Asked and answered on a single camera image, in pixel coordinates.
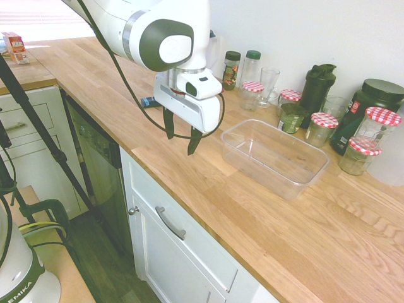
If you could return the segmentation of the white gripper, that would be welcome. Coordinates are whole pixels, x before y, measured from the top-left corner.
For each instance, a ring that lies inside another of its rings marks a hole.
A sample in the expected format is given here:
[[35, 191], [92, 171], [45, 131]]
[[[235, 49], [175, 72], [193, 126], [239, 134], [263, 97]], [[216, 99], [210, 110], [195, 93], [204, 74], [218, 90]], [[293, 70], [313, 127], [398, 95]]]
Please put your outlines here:
[[163, 121], [167, 138], [171, 140], [174, 135], [174, 114], [192, 125], [191, 137], [187, 146], [187, 154], [192, 155], [201, 141], [203, 133], [213, 131], [220, 118], [220, 101], [217, 97], [208, 97], [198, 100], [185, 94], [176, 95], [165, 84], [164, 73], [157, 73], [153, 89], [155, 100], [163, 108]]

